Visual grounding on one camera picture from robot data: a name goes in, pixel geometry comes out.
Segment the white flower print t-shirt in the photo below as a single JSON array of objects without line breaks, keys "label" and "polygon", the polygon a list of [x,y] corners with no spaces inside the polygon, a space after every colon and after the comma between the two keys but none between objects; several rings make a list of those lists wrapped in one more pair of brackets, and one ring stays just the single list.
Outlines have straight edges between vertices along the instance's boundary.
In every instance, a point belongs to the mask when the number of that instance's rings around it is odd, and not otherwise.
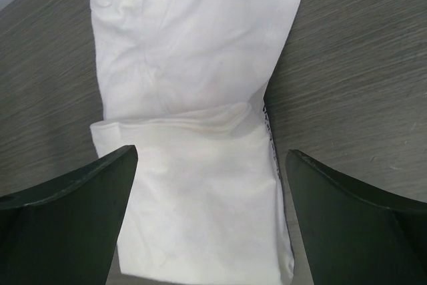
[{"label": "white flower print t-shirt", "polygon": [[90,0],[98,156],[138,163],[122,274],[290,284],[294,255],[264,94],[301,0]]}]

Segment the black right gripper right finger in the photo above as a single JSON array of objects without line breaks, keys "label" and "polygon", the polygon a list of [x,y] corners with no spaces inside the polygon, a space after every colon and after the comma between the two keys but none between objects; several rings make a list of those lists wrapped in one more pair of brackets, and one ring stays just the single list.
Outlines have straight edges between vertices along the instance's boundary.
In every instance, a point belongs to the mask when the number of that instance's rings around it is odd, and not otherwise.
[{"label": "black right gripper right finger", "polygon": [[426,203],[299,150],[286,175],[314,284],[425,284]]}]

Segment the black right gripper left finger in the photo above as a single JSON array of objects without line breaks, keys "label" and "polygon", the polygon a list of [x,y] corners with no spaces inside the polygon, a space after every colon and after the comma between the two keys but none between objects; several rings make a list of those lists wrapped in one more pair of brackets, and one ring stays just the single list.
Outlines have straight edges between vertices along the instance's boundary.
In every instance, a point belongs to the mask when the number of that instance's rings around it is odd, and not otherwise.
[{"label": "black right gripper left finger", "polygon": [[105,284],[137,161],[123,146],[1,197],[1,283]]}]

